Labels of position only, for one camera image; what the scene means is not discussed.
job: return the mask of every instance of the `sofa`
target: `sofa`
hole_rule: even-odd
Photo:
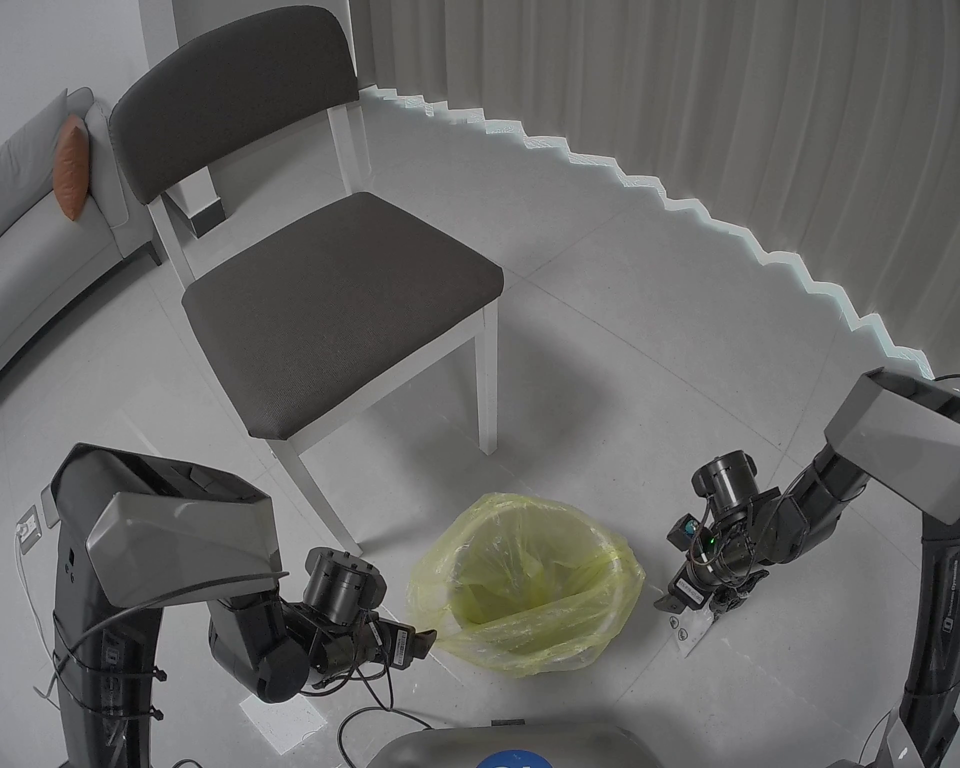
[[[66,110],[80,117],[89,133],[89,194],[76,221],[61,210],[51,180],[49,188],[43,179],[34,184],[31,199],[44,190],[46,194],[22,214],[20,208],[12,207],[17,201],[11,201],[19,194],[23,204],[22,190],[14,188],[13,193],[0,196],[0,221],[6,218],[8,223],[19,214],[0,233],[0,370],[99,277],[141,252],[156,260],[150,214],[133,196],[113,156],[109,108],[89,88],[80,88],[66,95]],[[18,147],[29,145],[29,129],[35,121],[0,148],[6,149],[6,165],[0,170],[8,178],[13,176],[11,169],[22,175],[23,166],[31,162],[15,154]]]

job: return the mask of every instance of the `curtain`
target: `curtain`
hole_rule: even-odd
[[[957,0],[350,0],[361,84],[518,119],[960,368]]]

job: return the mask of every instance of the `floor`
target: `floor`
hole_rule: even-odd
[[[304,458],[404,615],[413,563],[484,492],[573,504],[627,537],[647,584],[627,627],[593,666],[511,680],[443,652],[396,675],[400,704],[438,724],[492,718],[603,720],[644,739],[664,768],[828,765],[856,759],[898,698],[913,638],[919,517],[879,487],[833,537],[777,568],[682,659],[652,604],[681,558],[664,536],[699,512],[692,472],[743,448],[761,487],[785,486],[823,444],[860,372],[884,364],[867,331],[760,267],[742,241],[665,212],[652,189],[610,168],[571,165],[482,123],[364,95],[372,189],[501,264],[500,447],[476,446],[472,349],[449,355]],[[199,273],[344,194],[332,142],[312,119],[218,163],[228,220],[182,239]],[[37,502],[76,441],[199,461],[274,499],[283,594],[305,584],[307,549],[333,543],[266,445],[249,438],[180,308],[169,263],[139,259],[100,285],[0,379],[0,500],[7,525]],[[50,636],[56,531],[25,558]],[[12,555],[0,634],[0,763],[64,759],[57,712],[31,691],[50,663]],[[327,725],[278,755],[245,717],[247,692],[206,648],[203,605],[164,616],[152,763],[334,766],[342,717],[362,687],[318,705]],[[354,724],[366,764],[404,721]],[[960,749],[948,760],[960,765]]]

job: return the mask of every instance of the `yellow plastic bag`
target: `yellow plastic bag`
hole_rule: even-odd
[[[596,661],[644,578],[623,537],[580,510],[489,493],[414,566],[407,604],[437,647],[525,677]]]

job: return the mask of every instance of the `light under curtain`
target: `light under curtain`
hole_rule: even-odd
[[[350,0],[361,85],[520,120],[960,370],[957,0]]]

